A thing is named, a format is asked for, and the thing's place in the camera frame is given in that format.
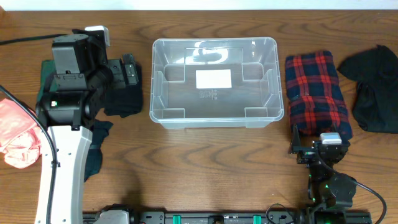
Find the dark navy cloth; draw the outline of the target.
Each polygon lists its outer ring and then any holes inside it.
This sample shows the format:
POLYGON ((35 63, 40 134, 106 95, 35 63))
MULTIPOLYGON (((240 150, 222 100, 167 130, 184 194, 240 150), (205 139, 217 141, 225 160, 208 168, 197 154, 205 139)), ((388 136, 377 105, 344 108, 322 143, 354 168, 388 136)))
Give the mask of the dark navy cloth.
POLYGON ((112 127, 112 122, 95 121, 93 126, 93 138, 86 158, 84 182, 86 182, 91 176, 100 172, 103 161, 101 145, 105 138, 109 136, 109 130, 112 127))

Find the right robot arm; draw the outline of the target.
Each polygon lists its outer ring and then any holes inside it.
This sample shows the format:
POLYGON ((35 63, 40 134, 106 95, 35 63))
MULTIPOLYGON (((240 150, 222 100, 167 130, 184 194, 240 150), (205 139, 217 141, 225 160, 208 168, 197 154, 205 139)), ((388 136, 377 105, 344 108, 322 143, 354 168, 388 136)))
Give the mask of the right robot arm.
POLYGON ((353 178, 338 173, 333 166, 341 161, 350 143, 339 133, 322 133, 311 146, 303 146, 300 132, 292 128, 289 152, 297 163, 309 169, 308 197, 313 205, 298 212, 294 223, 346 223, 345 210, 353 206, 356 185, 353 178))

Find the green cloth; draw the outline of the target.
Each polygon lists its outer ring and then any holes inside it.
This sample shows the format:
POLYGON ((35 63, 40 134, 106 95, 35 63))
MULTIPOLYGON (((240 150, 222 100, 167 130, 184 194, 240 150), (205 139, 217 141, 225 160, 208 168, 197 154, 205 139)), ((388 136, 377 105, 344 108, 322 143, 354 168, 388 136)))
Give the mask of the green cloth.
POLYGON ((43 95, 47 78, 53 73, 56 73, 55 62, 53 60, 43 60, 40 70, 40 88, 37 94, 37 102, 40 101, 43 95))

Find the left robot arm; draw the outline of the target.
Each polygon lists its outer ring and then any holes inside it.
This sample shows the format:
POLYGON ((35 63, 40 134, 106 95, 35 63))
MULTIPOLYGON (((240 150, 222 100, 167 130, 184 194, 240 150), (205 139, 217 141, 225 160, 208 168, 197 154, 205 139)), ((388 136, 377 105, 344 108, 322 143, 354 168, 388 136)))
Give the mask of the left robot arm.
POLYGON ((109 60, 109 35, 76 30, 52 44, 54 69, 36 114, 44 125, 36 223, 83 223, 84 174, 95 117, 111 90, 137 83, 131 54, 109 60))

